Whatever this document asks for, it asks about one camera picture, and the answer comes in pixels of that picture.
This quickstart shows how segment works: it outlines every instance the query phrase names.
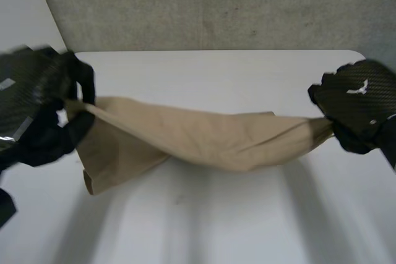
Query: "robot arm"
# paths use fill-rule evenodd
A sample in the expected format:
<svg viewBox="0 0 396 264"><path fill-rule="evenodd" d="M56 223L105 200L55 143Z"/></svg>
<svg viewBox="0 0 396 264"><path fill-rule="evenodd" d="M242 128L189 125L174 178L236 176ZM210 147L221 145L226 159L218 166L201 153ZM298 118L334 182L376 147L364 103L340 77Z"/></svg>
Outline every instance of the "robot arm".
<svg viewBox="0 0 396 264"><path fill-rule="evenodd" d="M363 60L324 74L308 90L311 101L333 121L341 146L365 154L380 148L396 163L396 75L381 63Z"/></svg>
<svg viewBox="0 0 396 264"><path fill-rule="evenodd" d="M83 111L60 127L57 111L64 100L95 104L93 69L72 52L23 48L0 56L0 174L15 163L39 166L72 152L95 117ZM0 189L0 226L15 213L11 197Z"/></svg>

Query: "white tabletop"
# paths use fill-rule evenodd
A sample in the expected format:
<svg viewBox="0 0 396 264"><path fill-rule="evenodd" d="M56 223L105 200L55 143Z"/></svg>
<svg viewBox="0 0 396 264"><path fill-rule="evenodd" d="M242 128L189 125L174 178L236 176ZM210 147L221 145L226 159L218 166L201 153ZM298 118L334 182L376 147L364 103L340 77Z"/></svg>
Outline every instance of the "white tabletop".
<svg viewBox="0 0 396 264"><path fill-rule="evenodd" d="M321 113L308 87L363 59L353 51L78 57L94 67L98 95L312 117ZM246 174L169 160L97 197L87 195L78 162L73 154L6 174L2 186L19 213L0 232L1 263L395 263L396 178L378 151L346 153L332 139L290 164Z"/></svg>

